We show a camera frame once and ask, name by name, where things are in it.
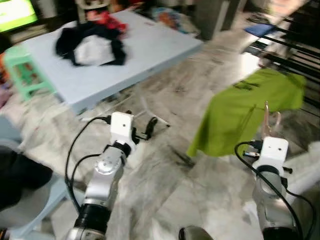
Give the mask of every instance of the white cloth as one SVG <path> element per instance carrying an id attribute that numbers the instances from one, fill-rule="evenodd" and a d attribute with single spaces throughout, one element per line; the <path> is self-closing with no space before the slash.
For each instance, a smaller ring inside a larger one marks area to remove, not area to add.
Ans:
<path id="1" fill-rule="evenodd" d="M 75 62 L 82 65 L 102 65 L 115 60 L 111 41 L 97 35 L 85 37 L 74 50 Z"/>

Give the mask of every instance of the green stool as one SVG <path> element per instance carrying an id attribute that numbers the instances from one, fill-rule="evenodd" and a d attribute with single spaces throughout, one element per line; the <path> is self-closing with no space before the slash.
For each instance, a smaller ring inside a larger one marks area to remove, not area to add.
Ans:
<path id="1" fill-rule="evenodd" d="M 39 89 L 46 88 L 51 93 L 55 92 L 23 46 L 15 45 L 7 49 L 4 54 L 4 65 L 25 101 L 29 100 L 32 93 Z"/>

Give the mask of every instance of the blue object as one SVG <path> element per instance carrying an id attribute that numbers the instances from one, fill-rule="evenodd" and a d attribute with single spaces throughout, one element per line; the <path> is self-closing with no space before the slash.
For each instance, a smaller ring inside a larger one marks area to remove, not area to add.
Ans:
<path id="1" fill-rule="evenodd" d="M 249 26 L 244 29 L 247 33 L 250 33 L 256 37 L 263 37 L 267 34 L 271 34 L 275 31 L 275 25 L 272 24 L 257 24 L 254 26 Z"/>

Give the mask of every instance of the green cloth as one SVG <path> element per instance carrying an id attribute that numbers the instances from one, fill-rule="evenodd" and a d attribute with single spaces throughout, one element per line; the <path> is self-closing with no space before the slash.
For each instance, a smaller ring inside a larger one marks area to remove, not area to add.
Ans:
<path id="1" fill-rule="evenodd" d="M 213 157 L 234 154 L 236 144 L 255 136 L 264 119 L 265 101 L 270 112 L 299 109 L 305 84 L 301 75 L 263 68 L 215 95 L 187 154 L 195 156 L 197 150 Z"/>

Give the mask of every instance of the plastic chair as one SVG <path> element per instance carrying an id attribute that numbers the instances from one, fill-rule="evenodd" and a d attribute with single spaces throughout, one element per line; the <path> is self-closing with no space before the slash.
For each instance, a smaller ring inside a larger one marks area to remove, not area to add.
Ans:
<path id="1" fill-rule="evenodd" d="M 25 101 L 32 97 L 32 92 L 43 88 L 52 93 L 55 92 L 23 46 L 15 45 L 8 48 L 4 54 L 4 65 Z"/>
<path id="2" fill-rule="evenodd" d="M 35 231 L 34 228 L 41 223 L 41 221 L 49 215 L 64 199 L 70 199 L 67 186 L 64 179 L 61 176 L 53 175 L 51 180 L 46 184 L 49 187 L 49 198 L 37 217 L 35 217 L 28 224 L 10 229 L 10 239 L 12 240 L 55 240 L 55 236 L 48 233 Z M 81 203 L 84 199 L 84 193 L 75 190 L 77 200 Z"/>

